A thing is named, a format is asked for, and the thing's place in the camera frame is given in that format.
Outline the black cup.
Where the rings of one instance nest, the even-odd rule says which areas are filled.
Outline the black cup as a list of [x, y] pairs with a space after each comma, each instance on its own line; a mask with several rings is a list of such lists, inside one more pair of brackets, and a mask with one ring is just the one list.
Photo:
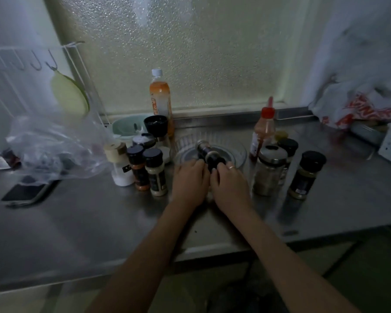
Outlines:
[[156, 141], [168, 138], [168, 118], [164, 115], [151, 115], [144, 119], [148, 133], [152, 134]]

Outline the white shaker with wooden lid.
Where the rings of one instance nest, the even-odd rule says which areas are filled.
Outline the white shaker with wooden lid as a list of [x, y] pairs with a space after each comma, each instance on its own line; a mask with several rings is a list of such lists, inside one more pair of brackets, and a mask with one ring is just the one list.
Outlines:
[[111, 142], [103, 147], [109, 163], [112, 164], [111, 176], [114, 183], [126, 187], [135, 183], [135, 177], [127, 156], [127, 147], [124, 142]]

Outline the red sauce squeeze bottle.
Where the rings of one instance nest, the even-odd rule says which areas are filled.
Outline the red sauce squeeze bottle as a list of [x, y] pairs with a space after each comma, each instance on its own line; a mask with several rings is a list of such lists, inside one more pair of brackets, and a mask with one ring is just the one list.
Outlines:
[[269, 145], [275, 134], [276, 109], [273, 106], [273, 96], [270, 96], [267, 105], [261, 109], [261, 116], [254, 126], [249, 149], [249, 158], [256, 162], [262, 146]]

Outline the dark pepper grinder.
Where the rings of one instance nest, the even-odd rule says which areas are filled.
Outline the dark pepper grinder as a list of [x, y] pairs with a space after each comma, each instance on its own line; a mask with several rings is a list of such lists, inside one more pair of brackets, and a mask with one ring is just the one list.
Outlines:
[[213, 147], [206, 140], [198, 140], [195, 144], [198, 157], [203, 159], [208, 166], [208, 170], [211, 173], [213, 169], [217, 169], [219, 163], [226, 165], [226, 160], [219, 152], [213, 149]]

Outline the person's left forearm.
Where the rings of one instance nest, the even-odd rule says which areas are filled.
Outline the person's left forearm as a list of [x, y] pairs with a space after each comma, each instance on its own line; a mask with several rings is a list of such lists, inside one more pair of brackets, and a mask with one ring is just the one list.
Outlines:
[[147, 313], [178, 238], [202, 202], [203, 199], [199, 202], [173, 199], [85, 313]]

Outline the glass jar with metal lid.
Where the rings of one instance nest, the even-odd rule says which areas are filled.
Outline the glass jar with metal lid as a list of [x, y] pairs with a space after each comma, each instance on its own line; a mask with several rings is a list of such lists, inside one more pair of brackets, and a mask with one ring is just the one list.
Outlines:
[[276, 144], [261, 148], [253, 178], [252, 190], [254, 194], [271, 196], [275, 192], [287, 159], [287, 151]]

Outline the person's right forearm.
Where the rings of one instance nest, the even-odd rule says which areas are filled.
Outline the person's right forearm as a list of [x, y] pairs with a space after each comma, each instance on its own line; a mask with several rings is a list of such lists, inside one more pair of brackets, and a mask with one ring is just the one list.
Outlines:
[[254, 250], [289, 313], [361, 313], [284, 244], [250, 206], [220, 210]]

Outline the beige spice jar black lid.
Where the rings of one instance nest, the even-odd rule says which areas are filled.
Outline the beige spice jar black lid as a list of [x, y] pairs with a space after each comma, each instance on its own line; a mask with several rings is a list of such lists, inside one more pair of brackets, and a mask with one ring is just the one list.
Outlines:
[[151, 194], [153, 196], [164, 196], [167, 194], [165, 164], [162, 151], [158, 148], [148, 148], [143, 152], [145, 168], [148, 173]]

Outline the white plastic bag red print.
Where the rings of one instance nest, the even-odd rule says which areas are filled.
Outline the white plastic bag red print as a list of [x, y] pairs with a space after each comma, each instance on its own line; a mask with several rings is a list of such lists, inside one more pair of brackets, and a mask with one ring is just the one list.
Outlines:
[[324, 33], [322, 83], [308, 109], [340, 130], [391, 121], [391, 0], [342, 1]]

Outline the black smartphone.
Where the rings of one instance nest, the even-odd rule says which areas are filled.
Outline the black smartphone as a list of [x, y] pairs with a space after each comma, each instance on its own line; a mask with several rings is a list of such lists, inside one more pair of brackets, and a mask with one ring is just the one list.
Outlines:
[[36, 205], [46, 200], [59, 183], [60, 180], [40, 185], [18, 183], [1, 198], [0, 202], [12, 209]]

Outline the orange bottle with white cap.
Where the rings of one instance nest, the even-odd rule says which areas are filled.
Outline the orange bottle with white cap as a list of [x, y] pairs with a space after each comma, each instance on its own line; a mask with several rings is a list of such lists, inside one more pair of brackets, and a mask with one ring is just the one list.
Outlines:
[[162, 69], [152, 69], [152, 81], [149, 87], [154, 115], [167, 117], [167, 134], [172, 138], [175, 132], [171, 106], [171, 90], [163, 77]]

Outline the clear glass dish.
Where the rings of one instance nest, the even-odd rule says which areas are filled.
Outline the clear glass dish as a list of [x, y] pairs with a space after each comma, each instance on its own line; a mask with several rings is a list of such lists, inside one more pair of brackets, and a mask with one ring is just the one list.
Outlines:
[[176, 139], [171, 149], [171, 159], [175, 164], [182, 164], [191, 159], [200, 159], [195, 149], [198, 140], [206, 140], [214, 150], [240, 168], [246, 160], [247, 153], [241, 142], [229, 134], [214, 131], [200, 131]]

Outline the person's left hand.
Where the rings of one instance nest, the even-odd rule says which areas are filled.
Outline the person's left hand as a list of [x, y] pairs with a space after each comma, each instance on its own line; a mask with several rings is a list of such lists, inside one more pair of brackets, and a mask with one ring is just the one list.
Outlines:
[[174, 166], [171, 198], [172, 202], [192, 213], [203, 203], [207, 196], [210, 172], [209, 170], [182, 171], [181, 165]]

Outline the slim spice jar black lid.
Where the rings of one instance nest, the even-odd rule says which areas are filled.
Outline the slim spice jar black lid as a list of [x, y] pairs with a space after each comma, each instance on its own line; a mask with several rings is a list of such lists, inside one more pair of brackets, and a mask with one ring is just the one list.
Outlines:
[[287, 152], [287, 162], [282, 170], [278, 186], [283, 186], [287, 177], [288, 170], [298, 149], [297, 141], [291, 138], [282, 138], [277, 142], [277, 146], [281, 147]]

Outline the dark spice jar black lid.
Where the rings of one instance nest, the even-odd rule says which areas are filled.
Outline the dark spice jar black lid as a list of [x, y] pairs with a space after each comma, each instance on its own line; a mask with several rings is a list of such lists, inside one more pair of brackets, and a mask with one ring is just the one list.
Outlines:
[[303, 152], [292, 183], [288, 187], [287, 194], [296, 200], [306, 200], [318, 173], [326, 162], [326, 156], [320, 152]]

